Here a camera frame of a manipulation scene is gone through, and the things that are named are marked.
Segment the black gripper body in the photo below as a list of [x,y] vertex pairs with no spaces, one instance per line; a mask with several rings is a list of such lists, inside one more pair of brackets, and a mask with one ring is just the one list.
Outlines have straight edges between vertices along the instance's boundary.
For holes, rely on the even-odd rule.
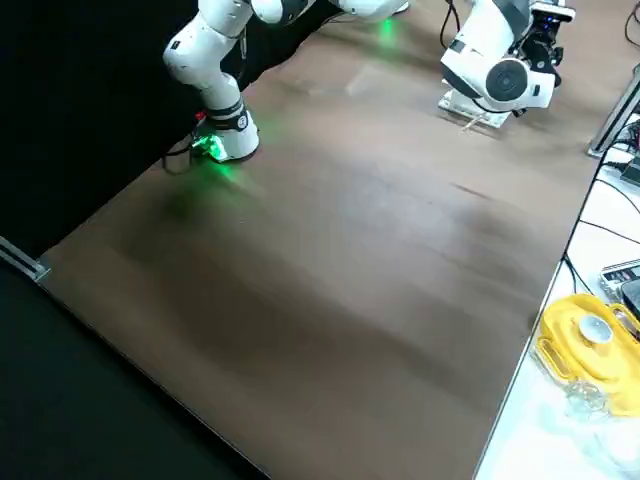
[[534,48],[551,51],[556,43],[556,35],[557,24],[555,22],[551,20],[535,21],[521,40],[519,49],[522,53],[532,51]]

